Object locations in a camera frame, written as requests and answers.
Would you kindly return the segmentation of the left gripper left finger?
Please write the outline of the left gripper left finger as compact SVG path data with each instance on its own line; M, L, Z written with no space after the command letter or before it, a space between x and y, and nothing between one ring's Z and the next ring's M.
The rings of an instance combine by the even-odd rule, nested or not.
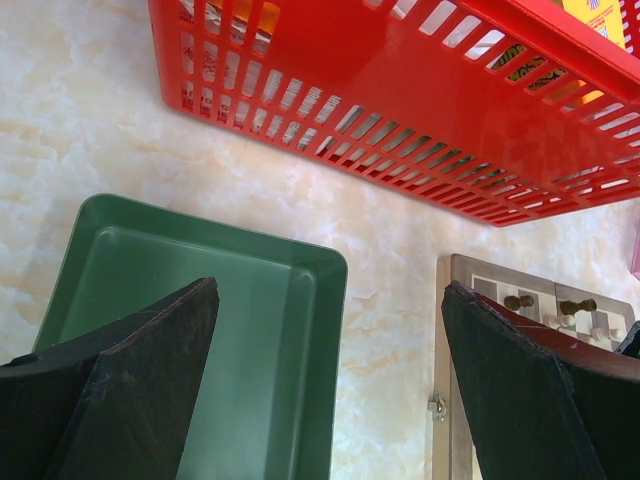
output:
M201 278L1 368L5 479L173 479L219 309Z

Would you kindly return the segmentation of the wooden chess board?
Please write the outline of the wooden chess board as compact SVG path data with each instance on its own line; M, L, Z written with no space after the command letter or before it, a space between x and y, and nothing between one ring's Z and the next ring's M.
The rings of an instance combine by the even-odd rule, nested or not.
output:
M432 475L635 479L630 304L453 254L436 274Z

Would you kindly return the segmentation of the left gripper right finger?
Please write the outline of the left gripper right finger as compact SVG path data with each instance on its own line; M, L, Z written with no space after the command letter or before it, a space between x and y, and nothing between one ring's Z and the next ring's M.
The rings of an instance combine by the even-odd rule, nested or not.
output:
M638 478L637 324L607 351L458 281L441 311L483 478Z

